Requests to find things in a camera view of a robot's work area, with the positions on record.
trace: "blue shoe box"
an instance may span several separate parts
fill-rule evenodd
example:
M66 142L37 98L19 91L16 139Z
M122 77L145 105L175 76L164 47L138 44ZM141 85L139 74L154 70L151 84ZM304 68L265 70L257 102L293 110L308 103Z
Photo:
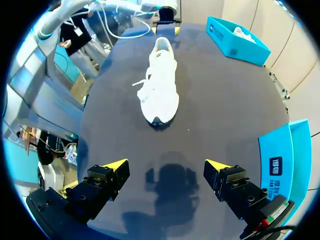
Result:
M240 27L246 35L251 34L256 43L234 35L233 32L236 27ZM209 16L206 33L218 45L223 54L229 58L263 66L271 53L269 48L249 30L221 18Z

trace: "person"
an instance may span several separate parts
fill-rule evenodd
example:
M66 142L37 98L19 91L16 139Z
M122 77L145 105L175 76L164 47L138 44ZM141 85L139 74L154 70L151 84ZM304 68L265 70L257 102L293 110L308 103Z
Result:
M82 8L77 13L88 12ZM100 67L108 56L104 48L88 33L82 19L91 17L93 11L88 14L80 14L70 17L68 21L64 21L61 25L60 43L65 48L67 55L72 62L89 77L94 78L98 71L92 64L94 60Z

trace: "lanyard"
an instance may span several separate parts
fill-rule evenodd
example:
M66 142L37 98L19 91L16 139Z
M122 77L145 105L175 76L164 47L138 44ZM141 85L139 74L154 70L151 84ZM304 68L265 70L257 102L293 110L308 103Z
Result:
M77 27L76 27L74 21L72 20L72 17L69 17L69 20L70 20L70 22L64 21L63 23L64 23L64 24L68 24L68 25L70 25L70 26L73 26L74 29L76 29Z

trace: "blue box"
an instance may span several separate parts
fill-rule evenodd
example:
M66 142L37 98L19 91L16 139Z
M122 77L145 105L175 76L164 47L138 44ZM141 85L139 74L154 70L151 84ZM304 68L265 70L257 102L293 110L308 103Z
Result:
M246 35L251 34L256 43L234 35L236 27L240 27ZM221 18L209 16L206 33L226 57L263 66L271 53L269 48L246 28Z
M305 119L289 122L259 137L261 188L268 189L269 200L281 194L295 202L283 226L296 213L308 191L312 167L310 136Z

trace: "blue panel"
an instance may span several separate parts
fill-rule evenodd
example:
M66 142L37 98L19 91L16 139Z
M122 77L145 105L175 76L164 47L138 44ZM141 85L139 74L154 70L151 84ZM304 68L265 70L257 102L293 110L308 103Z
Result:
M59 45L56 46L54 55L54 63L58 65L61 71L73 82L75 83L79 77L79 70L76 65L68 57L64 47Z
M294 173L294 151L289 124L259 137L261 188L269 200L278 194L290 196Z
M29 151L27 156L23 146L16 145L9 140L3 141L5 160L13 179L28 183L38 182L38 154Z
M251 34L256 43L234 35L236 27L240 27L246 35ZM206 32L226 57L263 66L271 53L267 46L249 30L230 21L209 16Z
M286 221L295 214L307 194L312 166L312 143L308 120L289 123L293 143L293 180L289 199L295 207Z

